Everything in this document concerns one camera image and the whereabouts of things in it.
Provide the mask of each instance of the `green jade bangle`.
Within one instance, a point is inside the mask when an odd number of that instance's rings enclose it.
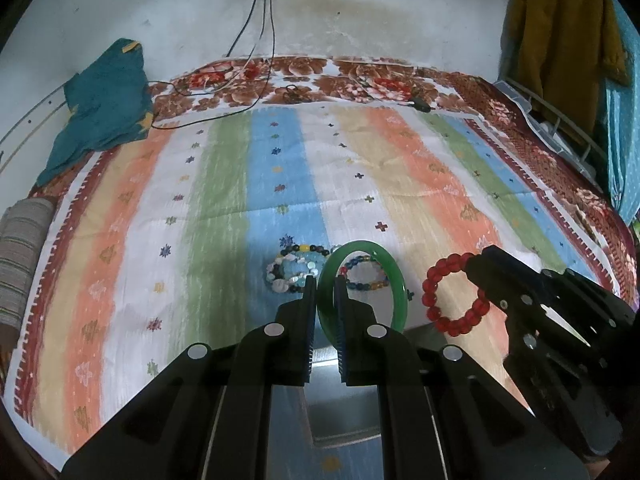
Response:
[[[391,328],[402,332],[406,323],[407,296],[406,285],[398,264],[393,256],[378,244],[367,240],[349,242],[336,249],[325,261],[318,280],[318,317],[320,325],[329,342],[335,347],[337,343],[338,312],[334,306],[334,279],[342,262],[355,251],[367,253],[374,258],[385,271],[391,284],[394,298],[394,313],[391,318]]]

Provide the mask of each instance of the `bed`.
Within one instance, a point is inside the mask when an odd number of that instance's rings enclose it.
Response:
[[[571,267],[637,308],[629,230],[491,84],[392,59],[242,65],[152,85],[156,124],[169,129],[94,153],[34,192],[60,205],[4,403],[55,468],[186,346],[226,346],[270,322],[296,295],[274,292],[266,267],[292,244],[382,245],[406,280],[407,328],[428,323],[427,269],[491,244],[536,270]],[[225,73],[239,75],[216,95],[181,95]],[[245,113],[188,124],[260,96]],[[415,97],[432,111],[409,106]],[[388,287],[353,294],[389,323]],[[475,296],[460,274],[438,290],[451,317]],[[452,340],[524,403],[502,368],[499,308]],[[379,438],[312,443],[300,389],[277,387],[272,410],[268,478],[382,478]]]

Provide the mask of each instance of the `black cable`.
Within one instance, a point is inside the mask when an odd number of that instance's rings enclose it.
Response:
[[[218,119],[224,119],[226,117],[242,114],[244,112],[251,110],[251,108],[257,105],[260,99],[263,98],[264,91],[267,89],[267,86],[269,85],[269,79],[271,78],[271,67],[273,65],[273,58],[276,56],[276,29],[275,29],[275,26],[273,25],[273,0],[269,0],[269,15],[271,19],[271,34],[273,35],[273,39],[271,41],[271,59],[269,61],[269,72],[267,73],[267,81],[264,82],[262,91],[260,92],[260,95],[258,95],[258,98],[253,102],[253,104],[251,104],[247,108],[244,108],[243,110],[231,112],[230,114],[220,115],[217,117],[210,117],[209,119],[201,119],[199,121],[193,121],[191,123],[186,123],[186,124],[179,124],[178,126],[153,126],[152,124],[151,127],[156,130],[177,130],[179,128],[184,128],[185,126],[193,126],[194,124],[207,123],[209,121],[215,121]]]
[[[244,25],[242,26],[242,29],[240,29],[240,33],[238,34],[238,36],[236,36],[236,39],[233,42],[233,45],[231,45],[231,48],[229,49],[229,52],[226,53],[225,57],[231,56],[231,52],[235,48],[236,43],[238,43],[238,41],[240,40],[240,37],[244,33],[244,30],[246,29],[246,26],[249,25],[249,20],[251,19],[251,16],[254,14],[254,7],[255,7],[256,1],[257,0],[254,0],[254,2],[251,4],[251,10],[249,11],[249,15],[246,17],[246,21],[244,22]]]
[[[265,12],[266,11],[267,11],[267,0],[264,0],[263,3],[262,3],[262,28],[260,30],[260,37],[258,38],[258,40],[260,40],[262,38],[262,35],[264,34],[264,22],[265,22],[264,17],[265,17]],[[195,97],[195,96],[199,96],[199,95],[213,95],[216,92],[219,92],[224,85],[228,85],[230,81],[233,81],[233,79],[235,79],[239,75],[240,75],[240,72],[238,72],[231,79],[229,79],[228,81],[225,81],[224,83],[222,83],[222,85],[220,85],[217,88],[214,88],[213,90],[209,90],[209,91],[206,91],[206,92],[192,92],[192,93],[189,93],[189,94],[185,94],[184,92],[180,92],[180,90],[178,90],[176,88],[175,84],[171,83],[170,81],[153,80],[153,81],[147,81],[147,82],[148,83],[162,83],[162,84],[165,84],[165,85],[170,85],[170,86],[174,87],[174,92],[177,93],[178,95],[181,95],[183,97]]]

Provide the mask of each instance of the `striped pillow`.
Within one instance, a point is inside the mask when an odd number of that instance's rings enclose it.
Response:
[[[15,348],[40,251],[55,212],[47,198],[20,200],[0,220],[0,348]]]

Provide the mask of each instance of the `mustard yellow jacket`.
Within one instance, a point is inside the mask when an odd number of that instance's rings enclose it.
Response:
[[[512,0],[507,22],[517,81],[590,134],[602,77],[628,84],[611,0]]]

